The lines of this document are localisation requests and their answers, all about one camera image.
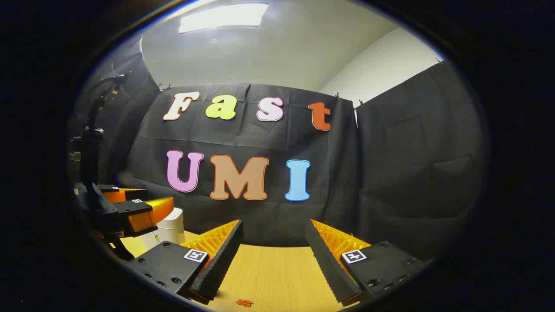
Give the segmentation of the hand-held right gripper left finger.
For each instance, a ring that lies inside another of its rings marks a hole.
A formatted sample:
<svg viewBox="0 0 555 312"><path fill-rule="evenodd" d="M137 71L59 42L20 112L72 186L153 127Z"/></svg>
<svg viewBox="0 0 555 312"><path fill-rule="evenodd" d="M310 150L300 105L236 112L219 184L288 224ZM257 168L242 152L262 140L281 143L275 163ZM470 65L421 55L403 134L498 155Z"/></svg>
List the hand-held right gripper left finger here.
<svg viewBox="0 0 555 312"><path fill-rule="evenodd" d="M182 244L163 241L128 263L167 292L208 304L216 297L243 237L243 223L235 220Z"/></svg>

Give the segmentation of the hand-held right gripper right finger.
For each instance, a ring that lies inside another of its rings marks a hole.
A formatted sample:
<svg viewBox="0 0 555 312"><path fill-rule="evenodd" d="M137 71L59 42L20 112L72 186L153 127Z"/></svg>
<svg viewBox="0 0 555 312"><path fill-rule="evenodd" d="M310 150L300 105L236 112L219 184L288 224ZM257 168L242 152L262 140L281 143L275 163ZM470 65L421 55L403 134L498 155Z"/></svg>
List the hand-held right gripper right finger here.
<svg viewBox="0 0 555 312"><path fill-rule="evenodd" d="M314 219L305 237L337 302L373 304L427 269L421 260L388 241L369 244Z"/></svg>

